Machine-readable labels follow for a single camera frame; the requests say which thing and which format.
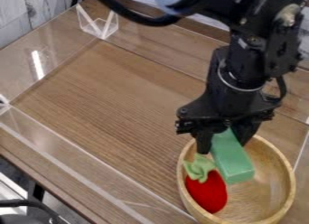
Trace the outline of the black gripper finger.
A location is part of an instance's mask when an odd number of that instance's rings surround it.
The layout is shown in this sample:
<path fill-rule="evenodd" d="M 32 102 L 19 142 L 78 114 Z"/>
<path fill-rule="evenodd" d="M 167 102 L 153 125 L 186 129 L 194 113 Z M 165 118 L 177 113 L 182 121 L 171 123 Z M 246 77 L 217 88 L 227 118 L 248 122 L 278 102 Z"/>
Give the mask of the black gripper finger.
<path fill-rule="evenodd" d="M 231 131 L 241 143 L 241 145 L 246 145 L 250 141 L 253 135 L 256 134 L 262 121 L 253 117 L 246 117 L 242 119 L 236 119 L 231 122 Z"/>
<path fill-rule="evenodd" d="M 195 143 L 197 143 L 197 153 L 209 154 L 213 146 L 213 137 L 218 134 L 218 130 L 205 129 L 199 130 L 194 134 Z"/>

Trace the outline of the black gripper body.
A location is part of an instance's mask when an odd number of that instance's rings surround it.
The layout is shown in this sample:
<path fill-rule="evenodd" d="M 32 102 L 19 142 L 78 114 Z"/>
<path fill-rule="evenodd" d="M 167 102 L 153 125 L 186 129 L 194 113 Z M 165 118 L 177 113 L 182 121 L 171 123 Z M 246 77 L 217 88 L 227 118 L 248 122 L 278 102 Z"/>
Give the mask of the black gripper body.
<path fill-rule="evenodd" d="M 209 66 L 203 94 L 177 112 L 177 133 L 190 133 L 211 129 L 219 133 L 231 128 L 236 119 L 253 117 L 262 123 L 274 116 L 281 105 L 281 97 L 266 94 L 261 89 L 242 89 L 229 85 L 229 47 L 214 50 Z"/>

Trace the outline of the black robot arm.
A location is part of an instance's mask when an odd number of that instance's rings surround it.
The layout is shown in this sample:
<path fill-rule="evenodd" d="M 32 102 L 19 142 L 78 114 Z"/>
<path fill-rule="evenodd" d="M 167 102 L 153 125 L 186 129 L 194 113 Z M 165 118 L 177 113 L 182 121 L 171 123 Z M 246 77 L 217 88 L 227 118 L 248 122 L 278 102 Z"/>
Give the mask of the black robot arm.
<path fill-rule="evenodd" d="M 229 27 L 230 43 L 214 50 L 205 93 L 179 108 L 177 132 L 207 154 L 230 130 L 246 144 L 272 119 L 286 94 L 284 75 L 296 70 L 306 0 L 155 0 L 177 16 L 202 14 Z"/>

